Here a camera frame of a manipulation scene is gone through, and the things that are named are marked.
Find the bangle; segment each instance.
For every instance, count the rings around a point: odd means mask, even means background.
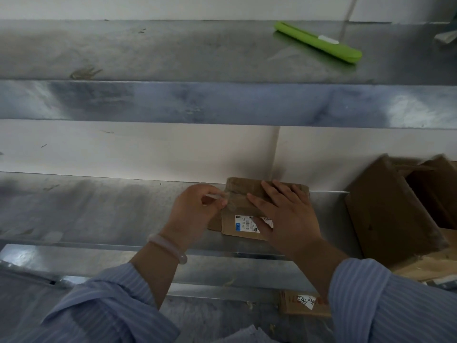
[[[169,253],[171,253],[178,259],[180,265],[184,265],[187,262],[187,255],[181,253],[173,243],[171,243],[168,239],[162,237],[161,235],[149,235],[147,241],[153,242],[158,246],[161,246],[162,248],[166,249]]]

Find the white wall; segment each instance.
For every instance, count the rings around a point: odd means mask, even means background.
[[[0,152],[5,172],[343,190],[383,153],[457,160],[457,130],[0,120]]]
[[[457,0],[0,0],[0,19],[449,21]]]

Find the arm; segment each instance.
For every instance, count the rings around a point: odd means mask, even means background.
[[[273,220],[257,227],[328,297],[337,342],[455,342],[457,295],[393,275],[375,260],[348,258],[324,241],[308,197],[262,183],[273,204],[248,199]]]
[[[198,184],[174,202],[160,235],[185,250],[204,232],[208,222],[227,202],[207,194],[224,193]],[[158,308],[173,280],[178,260],[149,242],[129,263],[107,269],[77,285],[27,333],[11,342],[174,342],[179,330]]]

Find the green tool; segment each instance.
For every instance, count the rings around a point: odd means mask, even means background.
[[[339,43],[339,41],[329,38],[324,35],[317,36],[305,30],[296,28],[292,25],[279,21],[275,24],[275,29],[290,37],[293,37],[300,42],[325,51],[347,63],[356,63],[362,57],[360,50],[348,47],[347,45]]]

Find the striped shirt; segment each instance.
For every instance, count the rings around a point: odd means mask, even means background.
[[[344,260],[328,299],[337,342],[457,342],[456,294],[393,275],[374,260]],[[127,263],[77,285],[39,327],[2,342],[174,342],[179,334]]]

